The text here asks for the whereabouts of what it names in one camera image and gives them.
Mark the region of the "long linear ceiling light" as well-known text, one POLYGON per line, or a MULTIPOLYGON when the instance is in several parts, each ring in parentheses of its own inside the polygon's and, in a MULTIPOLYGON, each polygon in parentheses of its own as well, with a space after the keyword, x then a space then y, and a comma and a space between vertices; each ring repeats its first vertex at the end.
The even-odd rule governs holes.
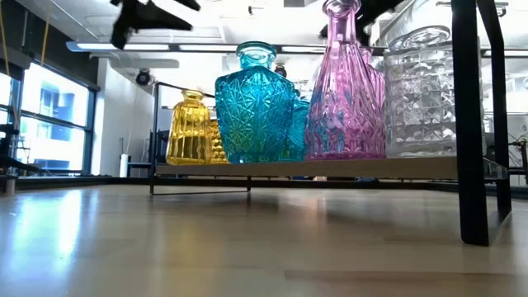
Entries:
MULTIPOLYGON (((115 52, 119 51, 110 43, 84 43, 67 41, 66 46, 71 52, 115 52)), ((233 44, 127 44, 124 51, 129 52, 184 52, 184 53, 219 53, 231 54, 237 49, 233 44)), ((325 45, 274 45, 278 54, 323 54, 325 45)), ((528 58, 528 49, 505 49, 505 57, 510 59, 528 58)))

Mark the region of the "large window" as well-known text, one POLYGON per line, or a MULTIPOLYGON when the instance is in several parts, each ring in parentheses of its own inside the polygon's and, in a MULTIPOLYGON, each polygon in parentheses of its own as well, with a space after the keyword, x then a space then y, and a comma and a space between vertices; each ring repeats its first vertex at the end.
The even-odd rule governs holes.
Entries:
POLYGON ((45 173, 90 172, 95 95, 50 68, 0 66, 0 124, 13 124, 8 155, 45 173))

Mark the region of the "square teal glass vase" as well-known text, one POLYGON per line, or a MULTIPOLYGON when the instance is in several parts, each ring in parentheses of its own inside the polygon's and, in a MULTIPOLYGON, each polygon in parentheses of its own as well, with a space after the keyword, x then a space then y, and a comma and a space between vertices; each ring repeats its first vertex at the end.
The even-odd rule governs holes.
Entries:
POLYGON ((276 48, 247 41, 236 49, 240 70, 216 79, 215 108, 230 163, 277 162, 285 148, 295 85, 271 70, 276 48))

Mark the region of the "tall pink glass vase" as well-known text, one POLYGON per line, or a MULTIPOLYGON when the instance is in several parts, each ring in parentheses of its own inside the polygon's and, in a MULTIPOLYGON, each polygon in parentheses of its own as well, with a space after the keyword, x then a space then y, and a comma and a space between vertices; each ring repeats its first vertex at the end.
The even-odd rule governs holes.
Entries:
POLYGON ((385 157, 380 102, 356 39, 360 0, 326 0, 328 42, 309 105, 306 160, 385 157))

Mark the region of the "pink ribbed glass vase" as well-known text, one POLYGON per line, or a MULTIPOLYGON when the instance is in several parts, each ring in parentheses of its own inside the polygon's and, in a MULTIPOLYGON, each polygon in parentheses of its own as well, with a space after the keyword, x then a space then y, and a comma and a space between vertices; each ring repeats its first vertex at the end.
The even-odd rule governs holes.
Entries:
POLYGON ((385 80, 384 75, 374 68, 371 64, 372 49, 369 47, 360 47, 361 56, 367 67, 368 74, 370 75, 370 81, 374 88, 376 100, 380 108, 384 106, 384 91, 385 91, 385 80))

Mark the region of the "square clear diamond-cut vase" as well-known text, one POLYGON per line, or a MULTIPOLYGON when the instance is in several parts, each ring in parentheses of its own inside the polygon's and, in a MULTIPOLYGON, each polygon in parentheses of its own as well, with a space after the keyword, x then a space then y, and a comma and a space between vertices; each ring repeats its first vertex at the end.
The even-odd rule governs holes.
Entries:
POLYGON ((384 54, 389 158, 456 155, 452 44, 446 26, 401 35, 384 54))

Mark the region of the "wooden shelf with black legs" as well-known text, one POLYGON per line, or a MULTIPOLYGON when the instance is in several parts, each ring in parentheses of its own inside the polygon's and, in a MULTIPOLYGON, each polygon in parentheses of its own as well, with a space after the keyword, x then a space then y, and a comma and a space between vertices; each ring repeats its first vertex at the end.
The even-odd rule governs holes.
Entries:
POLYGON ((162 166, 151 164, 149 185, 155 187, 162 175, 220 175, 246 177, 325 176, 381 177, 398 179, 455 179, 458 182, 460 234, 464 243, 489 246, 512 212, 507 165, 507 115, 505 62, 502 30, 494 0, 452 0, 454 33, 454 80, 457 154, 437 158, 341 159, 304 163, 254 163, 207 166, 162 166), (488 213, 484 159, 480 155, 482 130, 479 124, 479 48, 477 19, 481 17, 490 39, 495 91, 497 211, 488 213))

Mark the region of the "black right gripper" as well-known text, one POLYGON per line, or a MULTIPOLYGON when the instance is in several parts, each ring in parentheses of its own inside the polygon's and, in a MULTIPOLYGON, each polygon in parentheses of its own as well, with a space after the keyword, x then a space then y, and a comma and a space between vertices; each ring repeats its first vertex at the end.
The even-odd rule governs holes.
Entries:
MULTIPOLYGON (((361 19, 356 20, 356 38, 362 46, 370 43, 371 22, 387 11, 393 11, 405 0, 362 0, 361 19)), ((320 40, 328 39, 328 26, 325 25, 318 33, 320 40)))

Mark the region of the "squat yellow glass vase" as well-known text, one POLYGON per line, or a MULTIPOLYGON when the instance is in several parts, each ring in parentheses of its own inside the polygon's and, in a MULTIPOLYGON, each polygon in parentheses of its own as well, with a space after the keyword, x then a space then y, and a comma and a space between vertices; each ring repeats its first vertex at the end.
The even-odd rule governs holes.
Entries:
POLYGON ((222 145, 222 139, 219 132, 219 123, 217 119, 213 119, 211 122, 211 148, 212 148, 212 163, 228 163, 224 147, 222 145))

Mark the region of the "black aluminium table frame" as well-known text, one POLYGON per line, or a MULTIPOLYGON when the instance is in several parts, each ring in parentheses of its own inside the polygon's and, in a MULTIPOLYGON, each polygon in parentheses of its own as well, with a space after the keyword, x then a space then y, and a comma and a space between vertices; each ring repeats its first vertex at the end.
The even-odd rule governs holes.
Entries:
MULTIPOLYGON (((147 186, 148 178, 137 177, 21 177, 16 182, 19 191, 74 188, 81 186, 132 185, 147 186)), ((396 182, 396 181, 291 181, 291 180, 238 180, 227 179, 178 179, 158 178, 156 186, 198 186, 198 187, 263 187, 299 189, 362 189, 362 190, 417 190, 417 191, 458 191, 453 182, 396 182)))

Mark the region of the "tall yellow ribbed glass vase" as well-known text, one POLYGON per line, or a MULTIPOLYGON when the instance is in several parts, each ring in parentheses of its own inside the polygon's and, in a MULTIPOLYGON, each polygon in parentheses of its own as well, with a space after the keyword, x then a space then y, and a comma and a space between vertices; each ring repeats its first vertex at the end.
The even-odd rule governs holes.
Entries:
POLYGON ((205 94, 191 89, 181 92, 183 101, 173 108, 166 161, 173 166, 211 163, 210 110, 202 103, 205 94))

